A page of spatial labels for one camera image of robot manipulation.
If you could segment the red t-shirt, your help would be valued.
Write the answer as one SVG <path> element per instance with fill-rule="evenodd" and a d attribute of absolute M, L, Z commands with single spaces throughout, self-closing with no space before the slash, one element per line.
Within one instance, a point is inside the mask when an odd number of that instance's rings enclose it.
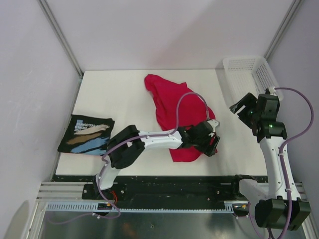
<path fill-rule="evenodd" d="M 186 82 L 175 83 L 158 75 L 148 74 L 144 79 L 146 90 L 153 96 L 156 107 L 156 118 L 163 131 L 179 126 L 197 125 L 210 118 L 215 119 L 212 109 L 208 109 L 199 96 L 193 92 Z"/>

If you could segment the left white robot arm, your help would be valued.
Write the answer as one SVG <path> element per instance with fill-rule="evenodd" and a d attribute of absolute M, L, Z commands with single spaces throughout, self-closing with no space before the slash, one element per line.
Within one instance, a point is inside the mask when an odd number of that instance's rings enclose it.
<path fill-rule="evenodd" d="M 131 166 L 145 150 L 194 148 L 208 157 L 213 156 L 220 141 L 216 133 L 219 125 L 217 120 L 209 119 L 197 125 L 160 132 L 138 130 L 135 125 L 127 126 L 111 138 L 102 156 L 104 165 L 96 175 L 93 194 L 99 199 L 107 198 L 119 172 Z"/>

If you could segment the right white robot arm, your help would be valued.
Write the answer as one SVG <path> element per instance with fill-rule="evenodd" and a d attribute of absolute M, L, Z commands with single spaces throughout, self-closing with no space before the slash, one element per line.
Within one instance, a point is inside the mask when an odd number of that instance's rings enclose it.
<path fill-rule="evenodd" d="M 277 121 L 280 100 L 276 95 L 247 93 L 230 107 L 257 138 L 266 164 L 268 189 L 248 175 L 240 175 L 231 185 L 230 195 L 246 197 L 254 208 L 257 226 L 283 231 L 297 230 L 311 212 L 309 202 L 302 200 L 290 170 L 287 154 L 287 132 Z"/>

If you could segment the white plastic basket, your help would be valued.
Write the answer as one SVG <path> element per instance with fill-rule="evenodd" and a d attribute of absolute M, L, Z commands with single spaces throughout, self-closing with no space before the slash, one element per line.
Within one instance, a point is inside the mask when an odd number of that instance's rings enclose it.
<path fill-rule="evenodd" d="M 224 89 L 227 106 L 242 99 L 247 93 L 258 97 L 268 88 L 279 86 L 268 62 L 261 56 L 228 57 L 224 66 Z"/>

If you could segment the folded black printed t-shirt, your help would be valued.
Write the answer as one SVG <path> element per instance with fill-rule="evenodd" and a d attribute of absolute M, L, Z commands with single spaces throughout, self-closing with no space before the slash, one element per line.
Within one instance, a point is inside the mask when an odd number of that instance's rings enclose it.
<path fill-rule="evenodd" d="M 106 153 L 114 124 L 112 118 L 71 115 L 57 150 L 60 153 L 102 156 Z"/>

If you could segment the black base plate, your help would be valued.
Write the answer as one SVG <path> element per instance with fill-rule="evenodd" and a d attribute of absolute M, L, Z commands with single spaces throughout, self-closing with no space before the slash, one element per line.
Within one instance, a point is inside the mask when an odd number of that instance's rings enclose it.
<path fill-rule="evenodd" d="M 118 176 L 105 197 L 119 201 L 134 196 L 206 196 L 217 201 L 245 200 L 235 176 Z"/>

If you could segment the right aluminium corner post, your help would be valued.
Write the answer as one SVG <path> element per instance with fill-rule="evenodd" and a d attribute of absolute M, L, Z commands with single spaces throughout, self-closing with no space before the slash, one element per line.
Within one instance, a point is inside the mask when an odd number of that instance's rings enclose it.
<path fill-rule="evenodd" d="M 285 33 L 288 31 L 291 23 L 293 22 L 294 18 L 298 14 L 300 8 L 302 7 L 304 0 L 293 0 L 288 11 L 286 12 L 282 22 L 280 23 L 269 47 L 267 48 L 264 58 L 269 60 L 272 55 L 274 54 L 275 50 L 280 45 Z"/>

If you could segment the aluminium corner post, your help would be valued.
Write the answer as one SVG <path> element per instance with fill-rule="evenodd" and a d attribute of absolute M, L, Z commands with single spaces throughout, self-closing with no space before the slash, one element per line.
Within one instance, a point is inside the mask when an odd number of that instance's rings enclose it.
<path fill-rule="evenodd" d="M 55 36 L 57 37 L 57 40 L 59 41 L 61 47 L 63 48 L 67 58 L 69 59 L 71 65 L 73 66 L 74 70 L 76 71 L 77 75 L 80 79 L 83 78 L 83 71 L 81 70 L 81 67 L 66 39 L 66 37 L 63 34 L 62 29 L 60 28 L 58 21 L 56 20 L 53 11 L 51 10 L 48 2 L 46 0 L 37 0 L 42 12 L 44 13 L 44 16 L 46 17 L 48 23 L 50 24 Z"/>
<path fill-rule="evenodd" d="M 274 54 L 275 50 L 280 45 L 285 33 L 288 31 L 291 23 L 293 22 L 294 18 L 298 14 L 300 8 L 302 7 L 304 0 L 293 0 L 288 11 L 286 12 L 282 22 L 280 23 L 269 47 L 267 48 L 264 58 L 269 60 L 272 55 Z"/>

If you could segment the left aluminium corner post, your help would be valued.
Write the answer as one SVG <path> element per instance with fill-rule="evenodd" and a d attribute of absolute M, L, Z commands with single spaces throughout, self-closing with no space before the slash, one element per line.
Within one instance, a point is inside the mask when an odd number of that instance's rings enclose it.
<path fill-rule="evenodd" d="M 74 70 L 76 71 L 77 75 L 80 79 L 83 78 L 83 71 L 81 70 L 81 67 L 66 39 L 66 37 L 63 34 L 62 29 L 60 28 L 58 21 L 56 20 L 53 11 L 51 10 L 48 2 L 46 0 L 37 0 L 42 12 L 44 13 L 44 16 L 46 17 L 48 23 L 50 24 L 55 36 L 57 37 L 57 40 L 59 41 L 61 47 L 63 48 L 67 58 L 69 59 L 71 65 L 73 66 Z"/>

